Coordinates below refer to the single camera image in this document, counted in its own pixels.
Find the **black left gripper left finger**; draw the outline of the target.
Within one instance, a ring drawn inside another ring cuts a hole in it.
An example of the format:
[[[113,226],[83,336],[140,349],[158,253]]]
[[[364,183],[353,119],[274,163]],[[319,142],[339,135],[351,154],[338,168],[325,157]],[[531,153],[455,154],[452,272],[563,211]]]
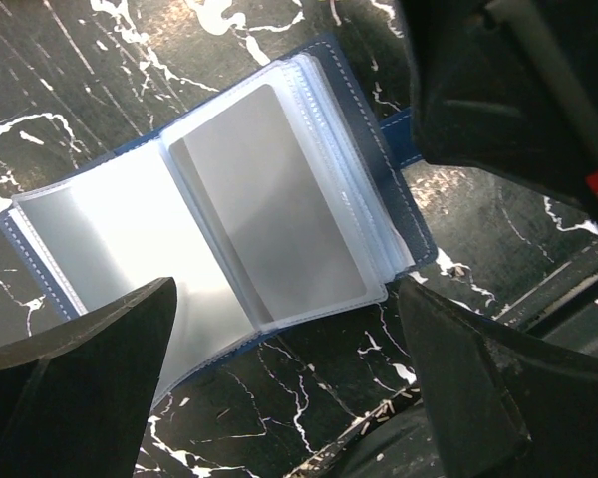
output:
[[[130,477],[177,305],[156,279],[0,347],[0,477]]]

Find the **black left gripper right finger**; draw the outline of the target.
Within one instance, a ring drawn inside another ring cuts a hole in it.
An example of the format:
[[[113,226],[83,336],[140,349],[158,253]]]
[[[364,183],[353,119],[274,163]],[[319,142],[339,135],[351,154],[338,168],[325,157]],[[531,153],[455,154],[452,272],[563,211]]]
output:
[[[411,278],[400,283],[398,306],[448,477],[598,477],[598,358]]]

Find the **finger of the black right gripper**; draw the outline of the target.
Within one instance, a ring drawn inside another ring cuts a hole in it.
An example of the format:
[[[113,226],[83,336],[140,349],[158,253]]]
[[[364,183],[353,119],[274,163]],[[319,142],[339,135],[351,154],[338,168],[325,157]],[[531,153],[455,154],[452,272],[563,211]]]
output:
[[[598,1],[404,1],[413,135],[598,218]]]

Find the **navy blue card holder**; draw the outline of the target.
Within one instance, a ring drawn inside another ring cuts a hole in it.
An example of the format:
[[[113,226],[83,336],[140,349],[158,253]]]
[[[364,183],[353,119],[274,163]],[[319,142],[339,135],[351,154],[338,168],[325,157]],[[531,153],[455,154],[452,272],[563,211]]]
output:
[[[383,302],[437,258],[403,176],[410,129],[409,110],[376,119],[325,34],[15,195],[0,228],[66,320],[174,279],[163,397],[281,330]]]

